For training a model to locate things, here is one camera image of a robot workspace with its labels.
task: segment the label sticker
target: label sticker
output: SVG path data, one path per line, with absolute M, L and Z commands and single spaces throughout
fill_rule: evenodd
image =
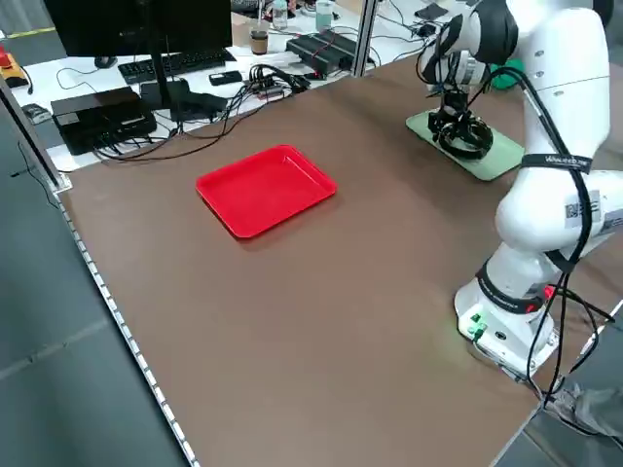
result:
M 623 209 L 607 212 L 604 215 L 604 225 L 599 235 L 611 234 L 618 228 L 623 226 Z
M 76 114 L 75 112 L 72 112 L 71 114 L 59 115 L 58 117 L 56 117 L 56 120 L 58 121 L 59 125 L 71 125 L 80 122 L 78 114 Z
M 600 200 L 600 192 L 594 190 L 589 192 L 591 200 L 591 210 L 593 211 L 593 224 L 602 220 L 602 202 Z M 565 205 L 565 228 L 572 229 L 582 226 L 582 208 L 577 197 L 568 199 Z

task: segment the phone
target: phone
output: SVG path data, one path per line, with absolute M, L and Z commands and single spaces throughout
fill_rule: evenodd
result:
M 441 8 L 436 3 L 431 3 L 426 8 L 416 11 L 416 17 L 425 19 L 427 21 L 435 21 L 436 19 L 444 16 L 448 13 L 448 10 Z
M 240 83 L 242 75 L 239 71 L 226 71 L 224 73 L 214 73 L 209 76 L 210 83 L 213 86 L 228 85 L 231 83 Z

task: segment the keyboard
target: keyboard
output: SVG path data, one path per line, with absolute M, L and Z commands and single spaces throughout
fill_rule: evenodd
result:
M 225 49 L 220 51 L 191 52 L 171 55 L 170 58 L 163 56 L 165 74 L 169 76 L 202 71 L 210 68 L 224 66 L 226 61 L 236 61 L 233 55 Z M 151 59 L 124 63 L 119 65 L 119 71 L 123 75 L 126 83 L 135 85 L 145 81 L 154 81 L 154 63 Z

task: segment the black box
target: black box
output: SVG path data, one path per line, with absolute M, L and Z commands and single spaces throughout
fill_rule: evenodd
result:
M 74 156 L 146 136 L 156 129 L 156 119 L 129 87 L 56 100 L 52 110 L 60 135 Z
M 356 47 L 354 41 L 333 31 L 324 31 L 291 39 L 285 49 L 298 55 L 318 73 L 328 75 L 337 70 L 350 70 Z M 374 60 L 368 58 L 368 62 L 374 63 Z

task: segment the metal pole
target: metal pole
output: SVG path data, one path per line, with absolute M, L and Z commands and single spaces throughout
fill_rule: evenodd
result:
M 357 78 L 361 78 L 366 72 L 370 43 L 372 42 L 372 29 L 374 28 L 378 5 L 379 0 L 363 0 L 361 21 L 359 22 L 359 37 L 357 37 L 357 47 L 354 50 L 354 63 L 351 71 L 352 76 Z
M 69 190 L 71 188 L 69 178 L 56 170 L 34 127 L 24 115 L 11 89 L 3 79 L 0 79 L 0 113 L 5 115 L 6 122 L 18 137 L 19 149 L 30 162 L 35 164 L 53 193 Z

